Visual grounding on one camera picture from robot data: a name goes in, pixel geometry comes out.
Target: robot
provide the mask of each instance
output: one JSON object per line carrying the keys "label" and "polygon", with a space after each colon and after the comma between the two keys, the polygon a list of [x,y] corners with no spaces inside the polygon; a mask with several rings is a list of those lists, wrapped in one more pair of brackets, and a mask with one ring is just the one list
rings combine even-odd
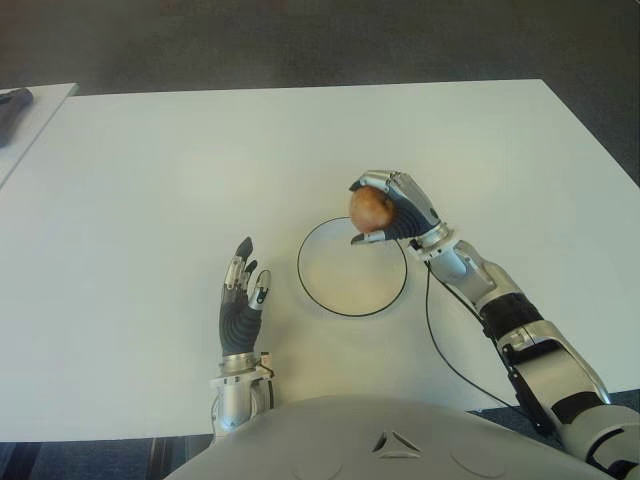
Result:
{"label": "robot", "polygon": [[212,381],[212,445],[172,480],[250,479],[606,479],[640,480],[640,415],[611,405],[602,380],[499,265],[485,260],[442,221],[406,173],[370,170],[371,186],[395,205],[388,227],[352,244],[411,239],[427,275],[460,292],[505,365],[534,427],[566,453],[465,412],[369,396],[305,400],[272,409],[270,356],[254,344],[269,292],[251,240],[234,255],[220,309],[221,375]]}

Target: metal joint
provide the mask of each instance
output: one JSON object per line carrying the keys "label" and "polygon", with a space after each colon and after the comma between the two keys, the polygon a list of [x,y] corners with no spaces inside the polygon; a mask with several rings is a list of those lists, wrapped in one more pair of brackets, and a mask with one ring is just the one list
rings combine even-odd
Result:
{"label": "metal joint", "polygon": [[511,330],[498,340],[496,347],[502,355],[505,353],[507,345],[516,352],[522,352],[534,345],[543,342],[555,342],[578,364],[580,369],[593,383],[596,393],[605,404],[610,404],[609,392],[607,392],[604,382],[591,366],[580,356],[569,341],[564,338],[560,330],[548,320],[538,320],[528,323],[522,327]]}

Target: black joint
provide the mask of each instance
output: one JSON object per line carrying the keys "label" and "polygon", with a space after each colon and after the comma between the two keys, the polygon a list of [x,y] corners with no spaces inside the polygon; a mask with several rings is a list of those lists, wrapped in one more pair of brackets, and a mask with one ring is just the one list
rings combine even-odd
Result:
{"label": "black joint", "polygon": [[509,293],[491,300],[480,310],[485,335],[500,340],[511,330],[543,320],[542,315],[522,293]]}
{"label": "black joint", "polygon": [[558,417],[558,420],[567,425],[585,410],[600,405],[604,405],[604,403],[594,392],[578,392],[557,401],[551,410]]}

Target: black circle outline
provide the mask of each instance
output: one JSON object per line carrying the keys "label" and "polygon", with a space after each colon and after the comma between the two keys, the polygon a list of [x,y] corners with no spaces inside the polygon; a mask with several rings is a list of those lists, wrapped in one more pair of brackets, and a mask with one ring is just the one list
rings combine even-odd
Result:
{"label": "black circle outline", "polygon": [[389,303],[387,303],[384,307],[379,308],[378,310],[375,310],[373,312],[350,314],[350,313],[337,312],[335,310],[330,309],[326,305],[323,305],[318,300],[316,300],[313,297],[313,295],[311,295],[311,292],[309,292],[309,290],[307,290],[307,287],[304,285],[304,282],[302,281],[302,275],[300,274],[300,254],[302,253],[302,247],[304,247],[304,244],[306,243],[307,239],[311,236],[311,234],[313,232],[315,232],[318,228],[322,227],[326,223],[333,222],[335,220],[343,220],[345,218],[349,218],[349,217],[335,217],[335,218],[330,218],[329,220],[325,220],[324,222],[316,225],[307,234],[307,236],[304,237],[304,240],[302,241],[302,244],[300,245],[300,248],[298,249],[298,259],[296,260],[296,270],[298,271],[298,281],[300,281],[300,285],[302,285],[302,289],[306,292],[307,295],[309,295],[309,298],[311,300],[313,300],[314,303],[316,303],[317,305],[321,306],[325,310],[327,310],[327,311],[329,311],[331,313],[335,313],[336,315],[341,315],[343,317],[352,317],[352,318],[354,318],[354,317],[368,317],[369,315],[375,315],[376,313],[380,313],[383,310],[387,309],[390,305],[393,304],[393,302],[395,302],[398,299],[398,297],[402,294],[402,292],[404,292],[404,287],[407,284],[407,275],[408,275],[407,256],[404,254],[404,250],[402,249],[402,247],[400,246],[400,244],[398,243],[397,240],[394,240],[394,242],[396,242],[396,245],[398,246],[398,249],[400,250],[400,253],[402,254],[402,260],[404,261],[404,280],[402,281],[402,286],[400,287],[400,290],[398,291],[397,295],[395,297],[393,297],[393,299]]}

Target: grasping robot hand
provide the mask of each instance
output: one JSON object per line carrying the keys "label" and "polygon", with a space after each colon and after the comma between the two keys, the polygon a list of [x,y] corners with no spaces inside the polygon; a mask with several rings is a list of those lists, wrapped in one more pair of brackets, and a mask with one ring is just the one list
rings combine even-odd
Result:
{"label": "grasping robot hand", "polygon": [[406,173],[368,170],[350,190],[351,220],[363,232],[352,244],[419,237],[441,223],[429,198]]}
{"label": "grasping robot hand", "polygon": [[568,453],[616,478],[640,463],[638,414],[610,404],[598,374],[558,328],[504,269],[438,218],[409,175],[369,170],[351,190],[351,219],[362,232],[351,243],[412,238],[409,251],[472,304],[538,431],[558,432]]}

